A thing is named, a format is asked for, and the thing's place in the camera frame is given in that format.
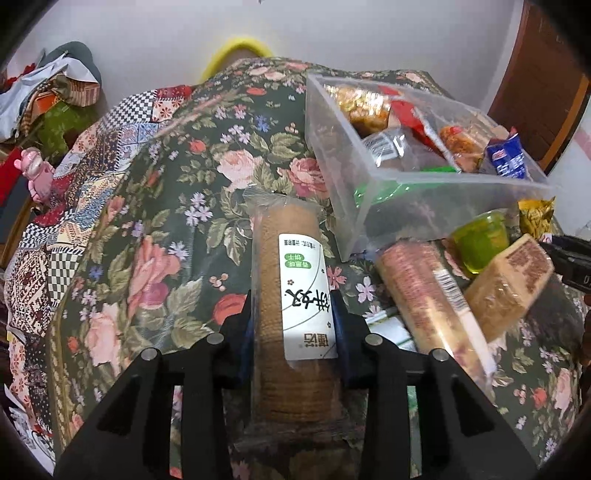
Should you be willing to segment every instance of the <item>red snack bag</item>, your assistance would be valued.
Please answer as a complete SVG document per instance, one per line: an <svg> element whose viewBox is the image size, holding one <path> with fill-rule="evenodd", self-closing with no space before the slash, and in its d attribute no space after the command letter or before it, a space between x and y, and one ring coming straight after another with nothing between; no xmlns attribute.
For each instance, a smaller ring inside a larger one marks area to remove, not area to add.
<svg viewBox="0 0 591 480"><path fill-rule="evenodd" d="M379 89L381 93L394 97L394 99L390 99L391 113L398 117L401 125L409 127L413 132L413 136L419 140L419 142L428 146L438 155L445 158L457 171L462 171L462 169L456 165L453 155L443 144L441 138L437 135L437 132L431 127L431 125L429 125L423 117L423 114L413 103L400 99L400 97L403 96L402 93L392 87L382 85Z"/></svg>

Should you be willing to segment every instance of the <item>snack package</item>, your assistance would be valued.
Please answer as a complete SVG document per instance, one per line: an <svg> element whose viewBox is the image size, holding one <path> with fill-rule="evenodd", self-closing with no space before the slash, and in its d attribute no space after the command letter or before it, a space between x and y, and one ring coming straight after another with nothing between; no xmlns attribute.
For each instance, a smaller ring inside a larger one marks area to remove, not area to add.
<svg viewBox="0 0 591 480"><path fill-rule="evenodd" d="M509 138L493 138L485 148L486 158L496 168L496 174L512 179L529 178L524 163L524 151L517 131L512 128Z"/></svg>
<svg viewBox="0 0 591 480"><path fill-rule="evenodd" d="M552 260L527 233L492 259L465 291L487 342L525 316L553 271Z"/></svg>
<svg viewBox="0 0 591 480"><path fill-rule="evenodd" d="M437 132L434 130L433 119L429 121L426 117L428 112L422 112L412 102L404 99L404 96L396 89L388 86L381 86L381 92L390 98L392 112L400 120L400 124L412 130L414 138L423 145L441 155L456 171L461 169L456 165L453 154L447 149Z"/></svg>
<svg viewBox="0 0 591 480"><path fill-rule="evenodd" d="M495 361L436 248L425 242L399 241L379 253L376 266L417 349L421 353L445 349L487 390Z"/></svg>
<svg viewBox="0 0 591 480"><path fill-rule="evenodd" d="M337 420L343 408L319 208L278 194L245 199L254 219L252 419Z"/></svg>
<svg viewBox="0 0 591 480"><path fill-rule="evenodd" d="M400 126L395 116L390 115L390 102L386 96L348 85L325 85L324 88L361 138L381 132L389 126Z"/></svg>
<svg viewBox="0 0 591 480"><path fill-rule="evenodd" d="M407 127L388 127L363 139L363 144L380 168L420 171L447 165L431 148L415 139Z"/></svg>
<svg viewBox="0 0 591 480"><path fill-rule="evenodd" d="M520 200L519 229L528 233L536 240L542 240L545 234L552 233L552 217L554 216L554 200Z"/></svg>
<svg viewBox="0 0 591 480"><path fill-rule="evenodd" d="M478 145L458 125L448 125L439 130L439 137L453 154L456 164L467 173L477 173L484 158L484 148Z"/></svg>

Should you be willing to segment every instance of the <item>door frame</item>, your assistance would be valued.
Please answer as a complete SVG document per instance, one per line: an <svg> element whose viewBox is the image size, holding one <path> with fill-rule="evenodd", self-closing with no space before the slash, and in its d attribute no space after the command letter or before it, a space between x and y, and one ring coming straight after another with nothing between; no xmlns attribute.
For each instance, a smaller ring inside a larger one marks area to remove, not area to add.
<svg viewBox="0 0 591 480"><path fill-rule="evenodd" d="M517 38L515 39L515 45L513 47L513 52L511 53L511 58L509 63L507 64L507 69L505 71L505 75L503 76L503 80L501 85L495 95L495 99L492 101L491 107L489 108L488 112L489 115L491 112L498 107L507 86L509 85L510 79L514 73L514 70L517 66L519 52L521 51L521 47L523 45L523 41L525 38L525 28L527 26L527 21L530 16L530 8L531 3L528 0L523 2L523 10L521 11L521 21L519 24L519 30L517 32ZM538 162L538 165L544 172L547 174L549 171L556 165L556 161L558 157L564 149L566 145L570 141L571 137L573 136L576 128L579 126L579 121L581 118L582 113L584 112L585 108L587 107L587 102L589 100L589 93L591 92L591 84L589 83L589 79L582 74L579 88L574 96L573 103L570 106L569 113L564 120L564 123L560 127L558 134L554 138L554 141L549 146L546 154Z"/></svg>

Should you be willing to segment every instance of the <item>bed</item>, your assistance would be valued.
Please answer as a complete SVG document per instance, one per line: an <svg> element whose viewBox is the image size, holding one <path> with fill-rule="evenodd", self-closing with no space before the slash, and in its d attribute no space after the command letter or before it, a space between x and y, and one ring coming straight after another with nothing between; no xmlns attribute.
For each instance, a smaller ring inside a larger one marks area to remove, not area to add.
<svg viewBox="0 0 591 480"><path fill-rule="evenodd" d="M393 307L370 261L336 258L330 199L303 137L310 71L447 95L415 70L342 72L246 59L194 89L125 99L80 136L58 168L52 208L25 231L6 286L9 390L28 420L28 438L43 439L37 443L49 463L142 349L188 348L241 310L252 239L241 191L251 182L326 209L329 284L352 312L371 317ZM438 248L465 288L469 280L453 256L444 244ZM578 292L554 278L528 316L489 345L498 361L495 404L540 463L580 407L575 352L583 316ZM240 438L243 399L225 401L228 429ZM181 402L178 391L170 466L178 478ZM265 449L235 443L234 477L309 478L310 462L322 458L323 477L354 478L361 445L332 440L304 450L278 445L272 459Z"/></svg>

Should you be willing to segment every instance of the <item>product label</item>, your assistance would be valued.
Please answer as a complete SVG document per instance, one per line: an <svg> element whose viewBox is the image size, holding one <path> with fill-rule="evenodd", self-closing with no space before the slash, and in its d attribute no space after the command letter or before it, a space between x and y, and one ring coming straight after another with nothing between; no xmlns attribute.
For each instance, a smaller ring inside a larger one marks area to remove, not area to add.
<svg viewBox="0 0 591 480"><path fill-rule="evenodd" d="M324 252L306 235L279 235L285 359L336 358L335 326Z"/></svg>
<svg viewBox="0 0 591 480"><path fill-rule="evenodd" d="M488 345L486 344L482 330L480 329L470 306L466 302L460 287L457 286L456 281L445 268L434 271L433 275L443 290L447 301L452 306L454 312L456 312L460 323L464 327L464 331L470 340L472 348L480 359L484 372L487 375L492 375L496 370L496 363L488 350Z"/></svg>

